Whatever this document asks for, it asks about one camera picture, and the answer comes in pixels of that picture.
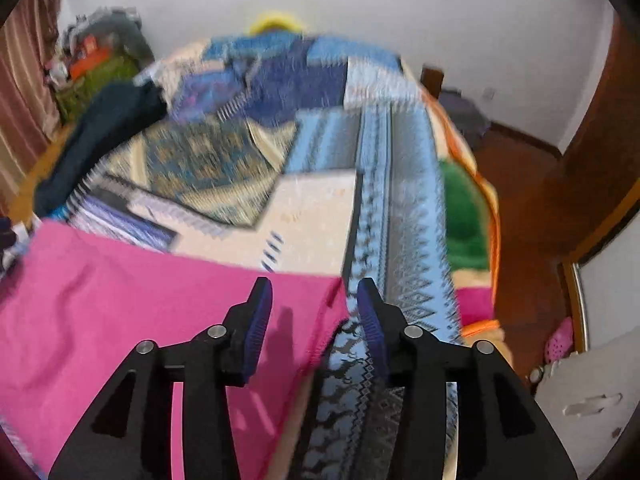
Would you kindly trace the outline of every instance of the wooden door frame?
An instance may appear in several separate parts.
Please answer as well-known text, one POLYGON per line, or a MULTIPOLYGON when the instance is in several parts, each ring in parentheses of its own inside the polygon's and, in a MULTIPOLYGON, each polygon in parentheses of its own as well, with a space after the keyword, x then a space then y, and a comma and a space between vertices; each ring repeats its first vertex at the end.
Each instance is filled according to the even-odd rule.
POLYGON ((574 320, 574 345, 578 352, 589 349, 589 331, 584 312, 584 297, 580 284, 580 267, 591 260, 634 218, 640 206, 640 178, 622 199, 622 202, 562 260, 562 272, 569 293, 571 315, 574 320))

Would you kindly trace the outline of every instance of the beige fabric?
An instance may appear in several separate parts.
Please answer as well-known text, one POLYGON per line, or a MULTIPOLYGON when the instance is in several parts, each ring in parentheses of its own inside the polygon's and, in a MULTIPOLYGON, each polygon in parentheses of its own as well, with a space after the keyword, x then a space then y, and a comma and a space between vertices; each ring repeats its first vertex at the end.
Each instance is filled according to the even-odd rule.
POLYGON ((411 70, 409 65, 404 59, 400 59, 400 67, 402 68, 402 73, 404 73, 404 77, 409 81, 413 81, 414 83, 418 83, 419 81, 415 78, 414 72, 411 70))
POLYGON ((142 193, 130 197, 129 209, 179 234, 173 254, 249 269, 263 269, 264 260, 277 272, 340 276, 355 187, 352 170, 281 176, 262 218, 251 230, 221 224, 215 232, 206 230, 196 213, 180 208, 178 216, 167 209, 171 206, 166 201, 158 199, 154 206, 153 199, 142 193), (276 261, 265 259, 268 242, 278 249, 270 251, 276 261))
POLYGON ((427 113, 431 121, 431 131, 433 131, 433 140, 436 143, 438 160, 447 160, 449 158, 449 149, 447 147, 447 137, 444 133, 442 121, 429 106, 427 106, 427 113))
POLYGON ((188 44, 178 50, 175 50, 168 57, 165 57, 162 61, 166 63, 171 63, 175 61, 188 61, 188 60, 196 60, 202 57, 202 53, 207 45, 210 43, 210 40, 198 40, 193 43, 188 44))
POLYGON ((491 286, 491 273, 488 270, 454 270, 451 279, 456 290, 470 286, 491 286))

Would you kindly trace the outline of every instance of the purple cloth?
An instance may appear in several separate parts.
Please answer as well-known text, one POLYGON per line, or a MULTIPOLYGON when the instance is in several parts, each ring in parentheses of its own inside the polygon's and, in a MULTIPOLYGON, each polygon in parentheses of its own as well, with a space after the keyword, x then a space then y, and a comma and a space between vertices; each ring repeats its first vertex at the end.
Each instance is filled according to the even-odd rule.
POLYGON ((273 128, 292 121, 298 110, 342 106, 347 63, 307 64, 314 41, 296 40, 286 52, 259 61, 247 103, 232 116, 273 128))
POLYGON ((204 120, 244 89, 242 78, 229 68, 185 76, 174 99, 171 117, 179 123, 204 120))

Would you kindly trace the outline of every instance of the dark green cloth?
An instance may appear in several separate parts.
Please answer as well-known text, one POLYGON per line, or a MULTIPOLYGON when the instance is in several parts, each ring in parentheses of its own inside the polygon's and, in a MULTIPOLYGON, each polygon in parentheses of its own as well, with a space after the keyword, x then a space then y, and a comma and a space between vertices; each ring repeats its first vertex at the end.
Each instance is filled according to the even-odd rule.
POLYGON ((455 162, 441 160, 451 270, 489 270, 488 207, 476 184, 455 162))
POLYGON ((49 178, 35 189, 34 213, 42 217, 59 208, 103 155, 165 115, 162 90, 153 83, 109 83, 80 117, 49 178))

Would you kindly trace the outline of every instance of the yellow object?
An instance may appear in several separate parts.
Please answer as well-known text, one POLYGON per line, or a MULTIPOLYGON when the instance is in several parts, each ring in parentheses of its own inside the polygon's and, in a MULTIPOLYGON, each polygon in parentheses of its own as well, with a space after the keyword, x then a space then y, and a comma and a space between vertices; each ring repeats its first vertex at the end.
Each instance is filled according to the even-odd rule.
POLYGON ((258 34, 271 32, 273 30, 288 30, 289 32, 301 33, 305 31, 305 28, 306 27, 291 14, 271 11, 258 16, 258 19, 249 28, 249 34, 257 36, 258 34))

